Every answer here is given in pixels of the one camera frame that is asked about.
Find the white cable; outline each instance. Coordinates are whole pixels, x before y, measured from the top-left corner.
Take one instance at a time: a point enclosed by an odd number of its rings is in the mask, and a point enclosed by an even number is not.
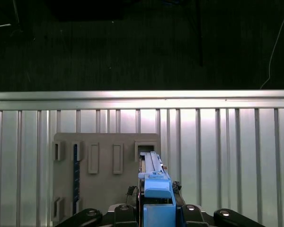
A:
[[[274,45],[274,48],[273,48],[273,51],[271,52],[271,56],[270,56],[270,60],[269,60],[269,64],[268,64],[268,79],[262,84],[262,86],[260,87],[260,89],[262,89],[262,87],[270,80],[270,64],[271,64],[271,60],[273,59],[273,55],[274,55],[274,52],[275,52],[275,47],[278,43],[278,40],[279,40],[279,37],[280,37],[280,33],[282,31],[282,28],[283,28],[283,25],[284,25],[284,20],[281,24],[281,27],[280,27],[280,30],[279,30],[279,34],[276,38],[276,41],[275,41],[275,45]]]

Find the silver screw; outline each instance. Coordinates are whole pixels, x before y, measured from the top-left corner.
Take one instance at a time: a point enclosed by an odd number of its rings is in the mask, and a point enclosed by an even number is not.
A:
[[[87,214],[87,216],[95,216],[96,215],[96,213],[95,213],[95,211],[93,211],[93,210],[91,210],[88,214]]]
[[[227,211],[225,211],[225,210],[221,210],[220,211],[220,214],[222,214],[223,216],[229,216],[230,214],[227,212]]]
[[[189,210],[194,210],[195,209],[195,207],[191,206],[191,205],[186,206],[186,208],[189,209]]]
[[[121,209],[121,210],[128,210],[128,206],[122,205],[120,209]]]

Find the gray plastic board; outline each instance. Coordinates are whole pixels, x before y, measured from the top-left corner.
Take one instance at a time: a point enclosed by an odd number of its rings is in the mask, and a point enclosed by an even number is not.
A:
[[[126,202],[129,186],[137,185],[139,152],[160,154],[157,134],[57,133],[53,142],[53,208],[55,223],[73,214],[74,146],[80,163],[80,200],[76,212]]]

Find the dark background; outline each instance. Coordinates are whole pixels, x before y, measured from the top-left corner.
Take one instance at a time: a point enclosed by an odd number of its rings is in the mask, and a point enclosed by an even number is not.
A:
[[[203,66],[196,0],[109,1],[18,0],[22,28],[0,28],[0,91],[260,89],[268,78],[284,0],[200,0]],[[13,20],[11,0],[0,6],[11,15],[0,24]],[[75,21],[86,14],[103,18]],[[263,89],[284,89],[284,27]]]

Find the blue device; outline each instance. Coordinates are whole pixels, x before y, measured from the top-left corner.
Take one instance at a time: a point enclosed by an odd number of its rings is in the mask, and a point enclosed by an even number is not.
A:
[[[144,201],[143,226],[176,226],[176,201],[172,180],[167,171],[163,169],[163,163],[156,152],[140,153],[138,177],[140,181],[139,198],[140,201]]]

